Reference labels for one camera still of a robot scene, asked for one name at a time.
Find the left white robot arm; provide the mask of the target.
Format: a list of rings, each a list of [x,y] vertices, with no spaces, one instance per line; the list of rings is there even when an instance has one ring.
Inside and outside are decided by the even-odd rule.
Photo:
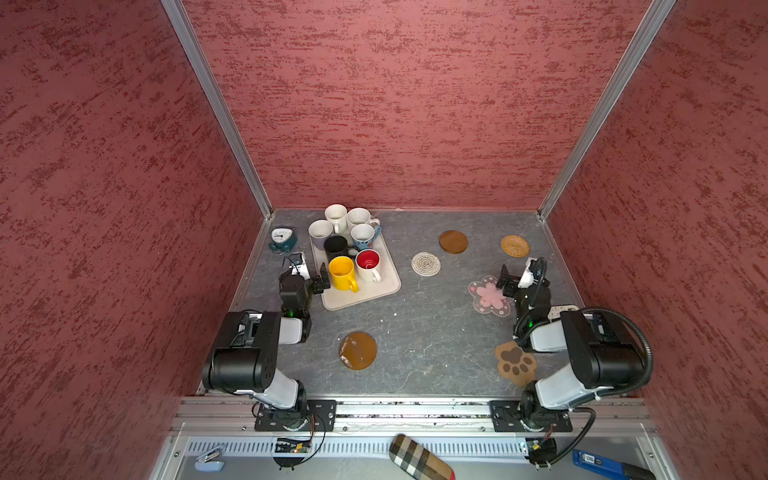
[[[280,310],[226,314],[203,366],[202,383],[207,391],[254,399],[256,431],[333,430],[337,402],[310,400],[304,385],[277,367],[281,346],[308,340],[310,300],[329,288],[325,266],[308,279],[286,272],[279,278]]]

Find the tan woven round coaster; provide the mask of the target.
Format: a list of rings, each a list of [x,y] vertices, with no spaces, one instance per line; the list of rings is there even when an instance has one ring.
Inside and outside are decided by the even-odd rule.
[[[530,254],[530,244],[519,235],[504,236],[500,242],[501,249],[514,258],[524,258]]]

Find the dark brown round coaster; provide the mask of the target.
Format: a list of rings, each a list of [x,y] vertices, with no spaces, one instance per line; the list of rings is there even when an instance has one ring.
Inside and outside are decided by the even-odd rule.
[[[440,247],[447,253],[460,254],[469,246],[468,237],[458,230],[447,230],[439,237]]]

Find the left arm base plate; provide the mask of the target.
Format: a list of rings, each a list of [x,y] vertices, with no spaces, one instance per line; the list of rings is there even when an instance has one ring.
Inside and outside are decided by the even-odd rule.
[[[331,432],[334,429],[338,402],[310,399],[293,409],[277,409],[261,405],[254,419],[257,432]]]

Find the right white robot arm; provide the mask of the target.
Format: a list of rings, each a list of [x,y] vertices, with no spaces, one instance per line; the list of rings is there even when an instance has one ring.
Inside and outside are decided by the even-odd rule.
[[[490,402],[497,432],[569,432],[570,415],[603,397],[646,385],[653,370],[649,341],[625,315],[602,307],[556,307],[545,259],[522,275],[503,268],[496,287],[516,313],[512,341],[494,354],[499,373],[520,383],[517,400]]]

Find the pink flower coaster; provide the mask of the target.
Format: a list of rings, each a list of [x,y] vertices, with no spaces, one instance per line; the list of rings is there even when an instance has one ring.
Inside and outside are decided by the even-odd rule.
[[[497,287],[498,279],[487,275],[479,281],[473,281],[468,285],[468,292],[472,296],[473,308],[482,315],[493,314],[499,318],[508,317],[512,313],[510,299],[503,295]]]

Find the brown wooden round coaster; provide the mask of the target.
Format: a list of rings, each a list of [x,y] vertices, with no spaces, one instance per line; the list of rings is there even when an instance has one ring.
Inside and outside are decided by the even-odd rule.
[[[339,358],[350,370],[370,367],[377,356],[377,344],[368,333],[357,331],[348,334],[339,347]]]

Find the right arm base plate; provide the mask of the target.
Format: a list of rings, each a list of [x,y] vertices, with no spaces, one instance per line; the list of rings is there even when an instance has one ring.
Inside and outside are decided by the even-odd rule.
[[[549,410],[535,402],[492,400],[490,418],[494,431],[513,433],[570,433],[573,426],[566,410]]]

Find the white woven round coaster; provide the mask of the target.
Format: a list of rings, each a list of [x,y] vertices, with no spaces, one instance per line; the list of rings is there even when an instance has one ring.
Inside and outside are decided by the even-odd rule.
[[[411,260],[413,271],[422,277],[435,276],[441,270],[439,258],[429,252],[419,252]]]

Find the brown paw coaster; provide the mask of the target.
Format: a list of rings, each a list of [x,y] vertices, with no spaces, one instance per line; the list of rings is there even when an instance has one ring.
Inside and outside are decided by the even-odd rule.
[[[515,341],[494,349],[499,374],[518,387],[525,387],[537,380],[538,363],[533,354],[524,351]]]

